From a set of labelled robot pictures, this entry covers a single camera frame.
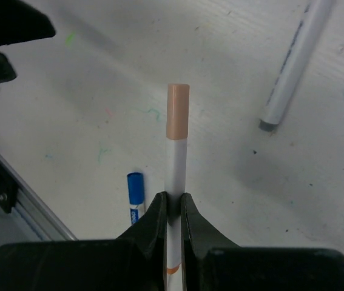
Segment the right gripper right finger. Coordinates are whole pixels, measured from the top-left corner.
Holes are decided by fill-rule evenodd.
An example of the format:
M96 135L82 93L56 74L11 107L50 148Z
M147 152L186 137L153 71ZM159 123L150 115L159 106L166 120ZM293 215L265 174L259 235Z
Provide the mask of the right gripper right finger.
M184 290L344 290L344 255L334 249L241 247L181 198Z

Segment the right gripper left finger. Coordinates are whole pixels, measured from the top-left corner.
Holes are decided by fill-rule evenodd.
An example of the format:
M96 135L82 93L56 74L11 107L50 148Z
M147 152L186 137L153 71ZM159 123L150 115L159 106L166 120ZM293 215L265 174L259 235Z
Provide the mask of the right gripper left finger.
M166 193L116 239L0 247L0 290L165 290Z

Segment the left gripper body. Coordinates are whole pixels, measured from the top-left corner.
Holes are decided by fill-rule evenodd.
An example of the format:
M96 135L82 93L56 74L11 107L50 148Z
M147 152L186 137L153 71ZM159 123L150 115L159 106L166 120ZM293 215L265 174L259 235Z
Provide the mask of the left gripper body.
M24 1L0 1L0 46L52 38L56 30L47 15ZM0 83L17 77L0 52Z

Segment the peach capped marker pen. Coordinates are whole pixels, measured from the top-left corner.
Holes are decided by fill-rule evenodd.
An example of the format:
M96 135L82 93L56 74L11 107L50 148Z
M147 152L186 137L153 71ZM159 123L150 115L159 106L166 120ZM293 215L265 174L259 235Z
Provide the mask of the peach capped marker pen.
M181 196L186 190L187 138L166 137L164 191L167 193L166 289L181 266Z

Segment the peach pen cap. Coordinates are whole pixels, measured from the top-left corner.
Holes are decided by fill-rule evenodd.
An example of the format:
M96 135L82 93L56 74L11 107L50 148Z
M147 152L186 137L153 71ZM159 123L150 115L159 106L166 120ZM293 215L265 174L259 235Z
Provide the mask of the peach pen cap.
M188 84L169 84L167 86L166 137L171 140L186 139L189 122Z

